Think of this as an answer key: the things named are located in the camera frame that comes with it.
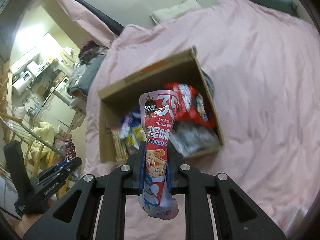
yellow cloth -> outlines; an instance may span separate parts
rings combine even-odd
[[[47,122],[40,122],[39,124],[40,124],[40,127],[33,128],[32,131],[37,136],[41,137],[41,139],[44,140],[46,143],[48,143],[49,145],[52,145],[54,142],[54,136],[56,133],[52,124],[47,123]],[[39,142],[38,140],[34,140],[33,137],[31,140],[33,140],[33,143],[32,143],[28,157],[35,162],[42,143]],[[41,158],[46,156],[48,154],[49,150],[50,149],[47,146],[44,146],[43,151],[41,153]]]

number 35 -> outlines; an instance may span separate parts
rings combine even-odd
[[[169,105],[167,103],[169,96],[170,96],[169,94],[158,95],[158,99],[163,99],[162,105],[164,106],[164,108],[162,108],[161,111],[158,111],[157,115],[162,116],[162,115],[165,115],[169,111],[171,118],[174,119],[174,116],[177,112],[178,99],[173,95],[171,96],[170,106],[172,107],[172,109],[169,109]]]

crab stick snack bag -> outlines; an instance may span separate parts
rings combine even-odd
[[[164,220],[178,214],[176,199],[166,185],[167,144],[178,107],[178,95],[158,90],[140,96],[141,124],[147,135],[147,156],[143,193],[138,197],[150,217]]]

cardboard box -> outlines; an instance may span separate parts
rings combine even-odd
[[[223,147],[223,137],[219,120],[196,59],[196,48],[160,60],[98,92],[100,104],[100,161],[116,160],[116,149],[111,129],[119,128],[120,120],[129,112],[139,109],[139,97],[164,88],[164,84],[177,82],[193,86],[202,94],[205,103],[210,104],[217,127],[220,145],[196,152],[196,155],[218,152]]]

pink bed sheet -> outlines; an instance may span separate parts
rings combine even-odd
[[[248,0],[220,0],[153,30],[128,25],[89,92],[84,172],[102,176],[119,165],[99,160],[97,91],[196,46],[215,86],[225,147],[189,162],[208,174],[227,173],[290,234],[320,188],[319,41],[308,23]],[[125,239],[185,239],[183,196],[177,200],[178,217],[162,221],[127,197]]]

